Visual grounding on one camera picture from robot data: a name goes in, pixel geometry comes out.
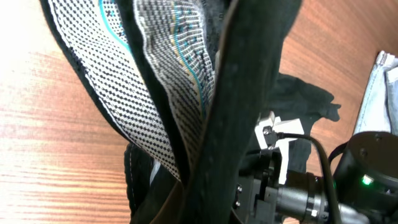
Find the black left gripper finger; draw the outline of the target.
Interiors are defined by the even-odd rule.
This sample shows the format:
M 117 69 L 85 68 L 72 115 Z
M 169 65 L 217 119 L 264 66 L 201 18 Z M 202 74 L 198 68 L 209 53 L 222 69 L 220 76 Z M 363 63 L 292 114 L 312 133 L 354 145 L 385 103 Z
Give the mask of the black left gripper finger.
M 179 181 L 154 180 L 135 214 L 132 224 L 177 223 L 183 199 L 183 185 Z

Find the black t-shirt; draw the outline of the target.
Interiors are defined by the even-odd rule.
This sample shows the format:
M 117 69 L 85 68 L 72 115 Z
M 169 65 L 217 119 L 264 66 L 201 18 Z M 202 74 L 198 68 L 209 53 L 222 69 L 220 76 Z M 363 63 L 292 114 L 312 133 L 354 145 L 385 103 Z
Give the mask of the black t-shirt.
M 154 180 L 179 181 L 177 223 L 230 223 L 238 166 L 271 111 L 309 133 L 333 95 L 279 72 L 300 1 L 42 1 L 101 114 L 129 145 L 131 218 Z

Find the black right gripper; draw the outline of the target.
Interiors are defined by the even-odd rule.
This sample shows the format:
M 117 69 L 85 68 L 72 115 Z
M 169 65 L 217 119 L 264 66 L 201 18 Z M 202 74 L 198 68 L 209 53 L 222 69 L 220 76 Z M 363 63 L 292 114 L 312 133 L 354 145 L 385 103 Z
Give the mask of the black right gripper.
M 232 204 L 234 223 L 329 223 L 329 208 L 321 177 L 289 170 L 284 184 L 279 150 L 246 153 L 239 168 Z

